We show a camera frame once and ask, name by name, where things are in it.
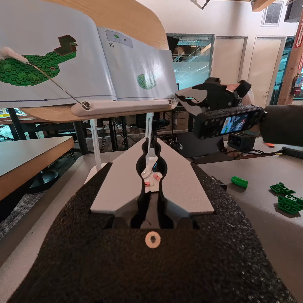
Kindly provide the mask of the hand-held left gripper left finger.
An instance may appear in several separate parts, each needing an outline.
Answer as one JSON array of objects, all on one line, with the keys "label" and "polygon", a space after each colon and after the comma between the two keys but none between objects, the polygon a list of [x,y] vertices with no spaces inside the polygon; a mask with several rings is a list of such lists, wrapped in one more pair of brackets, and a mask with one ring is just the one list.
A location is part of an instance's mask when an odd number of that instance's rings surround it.
[{"label": "hand-held left gripper left finger", "polygon": [[143,138],[101,169],[107,174],[90,208],[92,213],[123,217],[130,220],[131,228],[141,227],[150,199],[141,176],[148,150],[149,140]]}]

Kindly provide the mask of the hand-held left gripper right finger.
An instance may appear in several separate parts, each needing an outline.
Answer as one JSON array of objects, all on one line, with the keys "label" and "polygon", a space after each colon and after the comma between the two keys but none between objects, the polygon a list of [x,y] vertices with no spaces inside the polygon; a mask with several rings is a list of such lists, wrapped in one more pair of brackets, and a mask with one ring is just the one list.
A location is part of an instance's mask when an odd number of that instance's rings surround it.
[{"label": "hand-held left gripper right finger", "polygon": [[159,181],[157,216],[161,229],[173,229],[182,218],[213,214],[214,208],[194,165],[161,139],[154,140]]}]

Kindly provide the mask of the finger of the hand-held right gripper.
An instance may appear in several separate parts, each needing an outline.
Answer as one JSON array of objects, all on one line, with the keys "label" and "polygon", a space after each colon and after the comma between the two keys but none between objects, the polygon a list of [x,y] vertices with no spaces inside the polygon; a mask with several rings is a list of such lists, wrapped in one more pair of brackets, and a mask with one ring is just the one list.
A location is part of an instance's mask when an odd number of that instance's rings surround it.
[{"label": "finger of the hand-held right gripper", "polygon": [[180,103],[183,108],[190,114],[194,116],[198,116],[201,113],[207,111],[205,105],[202,102],[198,102],[195,98],[185,97],[183,95],[175,95],[175,99]]},{"label": "finger of the hand-held right gripper", "polygon": [[207,97],[206,90],[193,89],[192,87],[178,90],[177,97],[181,97],[186,101],[203,102]]}]

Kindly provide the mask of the light blue instruction booklet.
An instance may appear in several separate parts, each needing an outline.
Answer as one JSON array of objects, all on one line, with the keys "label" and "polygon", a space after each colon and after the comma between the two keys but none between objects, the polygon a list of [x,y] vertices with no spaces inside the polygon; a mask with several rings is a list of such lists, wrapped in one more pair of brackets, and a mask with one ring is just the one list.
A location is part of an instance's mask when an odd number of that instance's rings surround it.
[{"label": "light blue instruction booklet", "polygon": [[1,104],[41,107],[166,99],[177,91],[169,50],[47,1],[1,1]]}]

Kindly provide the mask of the person's right forearm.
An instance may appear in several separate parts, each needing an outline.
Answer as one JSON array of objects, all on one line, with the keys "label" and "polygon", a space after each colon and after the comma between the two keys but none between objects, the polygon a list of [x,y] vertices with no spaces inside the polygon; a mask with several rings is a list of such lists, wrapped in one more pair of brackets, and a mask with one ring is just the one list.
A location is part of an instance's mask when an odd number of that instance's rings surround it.
[{"label": "person's right forearm", "polygon": [[270,105],[260,123],[265,143],[303,146],[303,105]]}]

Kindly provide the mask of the wood edged office desk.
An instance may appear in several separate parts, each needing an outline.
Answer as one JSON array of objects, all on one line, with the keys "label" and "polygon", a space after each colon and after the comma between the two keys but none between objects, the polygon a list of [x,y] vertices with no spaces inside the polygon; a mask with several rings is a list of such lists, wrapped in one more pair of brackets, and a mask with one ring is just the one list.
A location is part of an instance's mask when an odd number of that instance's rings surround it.
[{"label": "wood edged office desk", "polygon": [[1,142],[0,200],[73,147],[71,136]]}]

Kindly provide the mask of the white door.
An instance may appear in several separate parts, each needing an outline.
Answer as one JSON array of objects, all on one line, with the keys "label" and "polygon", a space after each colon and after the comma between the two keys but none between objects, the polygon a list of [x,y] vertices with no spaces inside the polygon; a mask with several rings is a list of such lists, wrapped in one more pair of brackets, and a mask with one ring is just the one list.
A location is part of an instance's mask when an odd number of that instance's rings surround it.
[{"label": "white door", "polygon": [[252,85],[255,104],[260,107],[270,103],[286,39],[286,36],[255,39],[248,82]]},{"label": "white door", "polygon": [[242,76],[247,37],[216,36],[211,75],[222,84],[235,84]]}]

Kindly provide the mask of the dark grey battery charger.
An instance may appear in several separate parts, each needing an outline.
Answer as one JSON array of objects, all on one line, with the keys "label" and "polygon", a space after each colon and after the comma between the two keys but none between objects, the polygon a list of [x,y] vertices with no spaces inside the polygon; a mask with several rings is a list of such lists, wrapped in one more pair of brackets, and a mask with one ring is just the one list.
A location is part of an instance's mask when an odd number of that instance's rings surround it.
[{"label": "dark grey battery charger", "polygon": [[256,138],[244,133],[231,133],[227,145],[238,151],[245,152],[253,149]]}]

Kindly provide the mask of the green curved tube brick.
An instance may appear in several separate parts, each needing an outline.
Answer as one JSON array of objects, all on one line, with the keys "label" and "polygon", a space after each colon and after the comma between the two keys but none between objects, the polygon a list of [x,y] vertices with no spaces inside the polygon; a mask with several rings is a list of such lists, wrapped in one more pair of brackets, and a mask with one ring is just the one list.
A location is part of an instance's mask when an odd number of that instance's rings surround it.
[{"label": "green curved tube brick", "polygon": [[248,187],[248,181],[244,180],[238,176],[232,176],[231,177],[231,182],[241,188],[247,188]]}]

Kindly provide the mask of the black light flag panel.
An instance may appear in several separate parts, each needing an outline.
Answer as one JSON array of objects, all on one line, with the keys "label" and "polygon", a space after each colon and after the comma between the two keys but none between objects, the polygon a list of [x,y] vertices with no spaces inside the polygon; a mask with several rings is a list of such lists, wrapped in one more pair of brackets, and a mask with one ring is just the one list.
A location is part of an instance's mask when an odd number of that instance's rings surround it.
[{"label": "black light flag panel", "polygon": [[168,36],[168,35],[166,37],[167,37],[167,41],[168,41],[169,50],[173,54],[175,51],[175,48],[178,45],[179,39],[176,37]]}]

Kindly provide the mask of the red fire extinguisher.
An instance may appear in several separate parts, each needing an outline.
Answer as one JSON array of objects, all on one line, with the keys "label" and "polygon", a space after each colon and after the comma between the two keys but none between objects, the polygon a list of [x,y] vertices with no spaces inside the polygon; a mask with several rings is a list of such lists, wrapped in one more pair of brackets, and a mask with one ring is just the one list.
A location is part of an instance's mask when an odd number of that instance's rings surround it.
[{"label": "red fire extinguisher", "polygon": [[293,94],[294,96],[298,96],[301,94],[301,90],[302,90],[302,86],[303,86],[303,74],[297,74],[294,78],[293,78],[293,82],[292,82],[292,87],[291,87],[291,94]]}]

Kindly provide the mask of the red vertical sign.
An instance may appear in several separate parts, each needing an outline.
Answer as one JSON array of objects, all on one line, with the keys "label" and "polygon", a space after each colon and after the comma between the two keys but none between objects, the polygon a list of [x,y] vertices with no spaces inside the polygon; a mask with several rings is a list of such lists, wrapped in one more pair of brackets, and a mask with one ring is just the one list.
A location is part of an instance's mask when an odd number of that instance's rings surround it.
[{"label": "red vertical sign", "polygon": [[300,20],[298,29],[297,29],[297,34],[296,34],[296,39],[293,44],[293,48],[299,48],[301,47],[303,42],[303,19]]}]

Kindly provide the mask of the pile of green bricks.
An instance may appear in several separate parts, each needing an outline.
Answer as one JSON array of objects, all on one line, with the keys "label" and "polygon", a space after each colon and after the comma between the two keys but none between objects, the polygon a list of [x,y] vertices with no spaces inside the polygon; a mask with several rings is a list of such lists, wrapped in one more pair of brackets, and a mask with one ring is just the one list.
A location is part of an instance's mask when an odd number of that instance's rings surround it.
[{"label": "pile of green bricks", "polygon": [[303,210],[303,198],[295,196],[296,192],[279,182],[270,186],[270,190],[278,194],[278,209],[290,215]]}]

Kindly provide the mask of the white wall vent grille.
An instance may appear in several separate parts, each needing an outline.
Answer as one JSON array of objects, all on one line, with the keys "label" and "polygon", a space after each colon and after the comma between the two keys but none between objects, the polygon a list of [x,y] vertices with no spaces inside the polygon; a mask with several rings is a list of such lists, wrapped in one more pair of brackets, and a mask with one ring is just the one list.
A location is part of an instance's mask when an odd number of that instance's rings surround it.
[{"label": "white wall vent grille", "polygon": [[275,1],[263,11],[261,27],[278,27],[284,1]]}]

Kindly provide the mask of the dark wall mounted box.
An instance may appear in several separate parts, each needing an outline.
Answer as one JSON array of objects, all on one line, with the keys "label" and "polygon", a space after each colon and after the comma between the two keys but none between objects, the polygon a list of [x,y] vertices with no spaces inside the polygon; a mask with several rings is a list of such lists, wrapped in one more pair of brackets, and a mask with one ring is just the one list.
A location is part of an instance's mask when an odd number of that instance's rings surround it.
[{"label": "dark wall mounted box", "polygon": [[303,8],[302,0],[289,0],[286,3],[286,14],[284,22],[297,23],[301,19],[301,13]]}]

